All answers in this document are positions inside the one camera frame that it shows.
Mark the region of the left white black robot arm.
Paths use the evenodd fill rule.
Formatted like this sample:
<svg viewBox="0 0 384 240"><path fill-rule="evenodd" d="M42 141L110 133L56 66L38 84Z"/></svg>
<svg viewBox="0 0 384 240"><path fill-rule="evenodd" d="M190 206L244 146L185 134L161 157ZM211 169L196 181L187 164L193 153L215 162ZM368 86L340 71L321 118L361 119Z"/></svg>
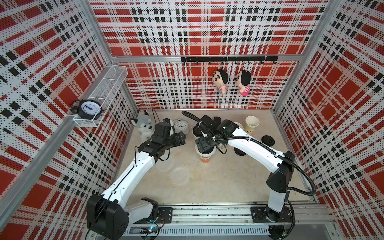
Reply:
<svg viewBox="0 0 384 240"><path fill-rule="evenodd" d="M119 178L100 195L87 202L87 228L109 240L118 240L130 224L156 221L159 203L143 198L127 206L127 202L144 175L161 160L166 151L186 143L186 135L176 132L170 123L158 123L149 140L135 148L135 157Z"/></svg>

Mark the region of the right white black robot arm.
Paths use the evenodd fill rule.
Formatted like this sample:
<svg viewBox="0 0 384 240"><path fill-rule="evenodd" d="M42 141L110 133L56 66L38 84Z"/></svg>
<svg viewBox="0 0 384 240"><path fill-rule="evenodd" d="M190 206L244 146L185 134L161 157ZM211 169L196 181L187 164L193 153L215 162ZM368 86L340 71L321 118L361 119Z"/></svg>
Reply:
<svg viewBox="0 0 384 240"><path fill-rule="evenodd" d="M237 124L230 120L224 120L219 125L207 115L196 119L196 126L203 136L195 140L200 153L205 153L219 144L229 145L262 164L270 175L266 184L270 189L269 199L264 216L270 222L278 222L283 215L285 204L288 203L289 192L297 192L305 196L313 196L316 187L309 175L295 164L295 155L287 151L277 151L266 144L256 140ZM301 173L309 182L309 191L290 187L290 181L294 170Z"/></svg>

